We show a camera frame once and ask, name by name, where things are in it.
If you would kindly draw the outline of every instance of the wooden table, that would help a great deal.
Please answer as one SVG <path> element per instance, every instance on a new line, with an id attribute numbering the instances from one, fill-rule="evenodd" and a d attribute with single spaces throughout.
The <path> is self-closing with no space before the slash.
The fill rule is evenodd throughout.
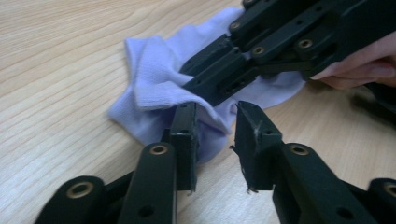
<path id="1" fill-rule="evenodd" d="M 0 223 L 34 222 L 76 176 L 109 183 L 132 171 L 143 146 L 106 115 L 128 82 L 123 39 L 169 37 L 230 6 L 239 0 L 2 1 Z M 394 125 L 353 104 L 367 95 L 309 84 L 266 112 L 285 142 L 311 146 L 366 188 L 396 178 Z M 178 223 L 277 223 L 271 192 L 246 189 L 238 158 L 224 149 L 199 166 L 195 193 L 178 193 Z"/>

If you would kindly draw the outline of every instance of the wood grain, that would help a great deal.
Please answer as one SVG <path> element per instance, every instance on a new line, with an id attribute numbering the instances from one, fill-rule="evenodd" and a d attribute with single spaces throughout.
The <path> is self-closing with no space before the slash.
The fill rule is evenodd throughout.
<path id="1" fill-rule="evenodd" d="M 33 223 L 65 181 L 96 175 L 108 183 L 136 165 L 142 145 L 106 116 L 128 82 L 123 39 L 169 37 L 240 2 L 0 5 L 0 223 Z M 308 85 L 266 112 L 286 142 L 311 146 L 340 178 L 366 188 L 372 178 L 396 178 L 395 127 L 351 103 L 369 95 Z M 198 190 L 177 201 L 178 223 L 278 223 L 271 192 L 247 194 L 227 149 L 199 167 Z"/>

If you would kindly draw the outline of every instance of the round hole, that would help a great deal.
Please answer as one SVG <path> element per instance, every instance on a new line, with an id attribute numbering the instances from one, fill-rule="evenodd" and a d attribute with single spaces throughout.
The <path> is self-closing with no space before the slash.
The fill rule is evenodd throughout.
<path id="1" fill-rule="evenodd" d="M 349 210 L 347 210 L 346 208 L 337 208 L 337 215 L 340 217 L 343 217 L 345 219 L 353 219 L 354 216 L 352 214 L 352 212 L 350 212 Z"/>
<path id="2" fill-rule="evenodd" d="M 93 183 L 84 181 L 77 183 L 67 190 L 66 196 L 71 199 L 82 198 L 91 193 L 93 190 Z"/>
<path id="3" fill-rule="evenodd" d="M 292 147 L 290 150 L 292 153 L 297 154 L 299 156 L 306 156 L 309 154 L 309 151 L 303 147 Z"/>
<path id="4" fill-rule="evenodd" d="M 164 147 L 164 146 L 155 146 L 155 147 L 152 147 L 150 150 L 149 150 L 149 153 L 151 153 L 152 155 L 162 155 L 162 154 L 164 154 L 164 153 L 166 153 L 168 151 L 168 148 L 167 147 Z"/>
<path id="5" fill-rule="evenodd" d="M 141 217 L 151 217 L 154 214 L 154 207 L 152 205 L 146 205 L 139 209 L 139 216 Z"/>
<path id="6" fill-rule="evenodd" d="M 240 25 L 241 25 L 241 23 L 236 21 L 231 24 L 230 28 L 234 30 L 234 29 L 237 29 Z"/>
<path id="7" fill-rule="evenodd" d="M 254 54 L 261 54 L 265 51 L 265 49 L 263 47 L 257 47 L 253 50 Z"/>
<path id="8" fill-rule="evenodd" d="M 310 48 L 312 46 L 312 44 L 313 44 L 312 40 L 305 39 L 298 43 L 298 47 L 300 47 L 301 49 L 307 49 L 307 48 Z"/>
<path id="9" fill-rule="evenodd" d="M 385 183 L 384 184 L 385 191 L 390 194 L 392 197 L 396 198 L 396 184 L 393 183 Z"/>

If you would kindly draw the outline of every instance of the human hand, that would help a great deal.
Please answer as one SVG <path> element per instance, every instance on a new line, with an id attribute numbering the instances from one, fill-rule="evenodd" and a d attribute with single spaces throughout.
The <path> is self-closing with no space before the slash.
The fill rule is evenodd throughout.
<path id="1" fill-rule="evenodd" d="M 311 78 L 338 90 L 370 82 L 396 88 L 396 32 L 356 51 L 339 63 L 332 63 Z"/>

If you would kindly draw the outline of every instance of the black mechanical part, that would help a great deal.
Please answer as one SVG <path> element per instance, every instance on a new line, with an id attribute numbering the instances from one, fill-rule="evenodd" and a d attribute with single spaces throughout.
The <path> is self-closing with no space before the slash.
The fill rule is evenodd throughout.
<path id="1" fill-rule="evenodd" d="M 178 105 L 169 132 L 169 143 L 177 155 L 177 190 L 195 191 L 197 132 L 196 103 Z"/>
<path id="2" fill-rule="evenodd" d="M 35 223 L 100 223 L 106 211 L 105 190 L 103 181 L 94 176 L 71 179 L 56 191 Z"/>
<path id="3" fill-rule="evenodd" d="M 107 207 L 105 216 L 101 220 L 101 223 L 117 223 L 124 202 L 124 197 L 133 175 L 134 172 L 131 172 L 106 185 Z"/>
<path id="4" fill-rule="evenodd" d="M 167 143 L 142 150 L 118 223 L 176 223 L 176 152 Z"/>
<path id="5" fill-rule="evenodd" d="M 251 103 L 239 102 L 235 145 L 242 173 L 249 190 L 272 190 L 274 158 L 283 146 L 282 134 L 262 110 Z"/>
<path id="6" fill-rule="evenodd" d="M 396 220 L 396 180 L 375 179 L 365 191 L 338 179 L 312 148 L 283 144 L 281 133 L 256 105 L 238 103 L 232 149 L 249 189 L 274 190 L 281 223 Z"/>
<path id="7" fill-rule="evenodd" d="M 184 88 L 213 106 L 257 76 L 300 71 L 309 79 L 396 31 L 387 22 L 396 21 L 393 0 L 252 0 L 244 6 L 231 35 L 209 44 L 180 70 L 194 76 Z"/>

